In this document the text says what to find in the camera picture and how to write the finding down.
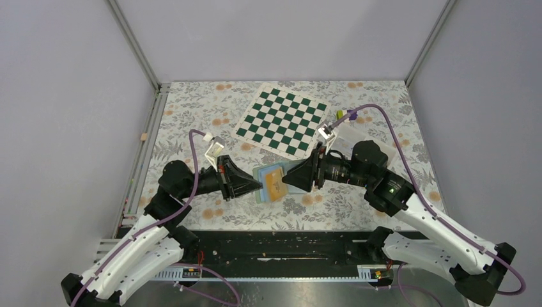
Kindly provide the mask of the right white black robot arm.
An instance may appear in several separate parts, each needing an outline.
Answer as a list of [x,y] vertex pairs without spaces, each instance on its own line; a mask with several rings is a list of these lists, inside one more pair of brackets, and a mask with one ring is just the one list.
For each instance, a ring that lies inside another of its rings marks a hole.
[[386,259],[412,264],[451,282],[469,301],[491,305],[516,255],[508,243],[495,244],[468,231],[387,169],[388,156],[374,141],[359,141],[346,159],[318,143],[311,155],[289,170],[282,181],[305,191],[327,181],[365,188],[371,207],[422,233],[432,246],[418,244],[388,228],[378,227],[366,247],[377,264]]

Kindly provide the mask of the green leather card holder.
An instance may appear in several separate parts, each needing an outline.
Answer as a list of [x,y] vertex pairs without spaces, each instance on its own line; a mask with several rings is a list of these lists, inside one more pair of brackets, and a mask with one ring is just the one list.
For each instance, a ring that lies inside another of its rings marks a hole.
[[288,194],[304,194],[304,190],[282,182],[283,176],[300,163],[301,160],[279,161],[254,168],[253,177],[262,184],[262,188],[255,192],[256,203],[272,203]]

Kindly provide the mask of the orange credit card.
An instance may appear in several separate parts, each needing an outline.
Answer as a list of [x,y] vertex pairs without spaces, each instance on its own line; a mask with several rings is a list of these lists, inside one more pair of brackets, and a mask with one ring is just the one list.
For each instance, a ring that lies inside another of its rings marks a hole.
[[283,182],[283,176],[282,166],[275,165],[263,170],[261,178],[263,180],[263,199],[266,202],[274,202],[287,195],[288,187]]

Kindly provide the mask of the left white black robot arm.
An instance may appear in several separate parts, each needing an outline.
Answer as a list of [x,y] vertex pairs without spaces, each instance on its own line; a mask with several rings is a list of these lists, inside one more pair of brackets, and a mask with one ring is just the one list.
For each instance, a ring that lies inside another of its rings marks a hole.
[[166,164],[159,188],[128,233],[92,268],[61,282],[69,306],[123,306],[166,267],[196,259],[199,239],[180,223],[193,197],[219,191],[228,201],[262,184],[221,155],[216,167],[192,171],[183,161]]

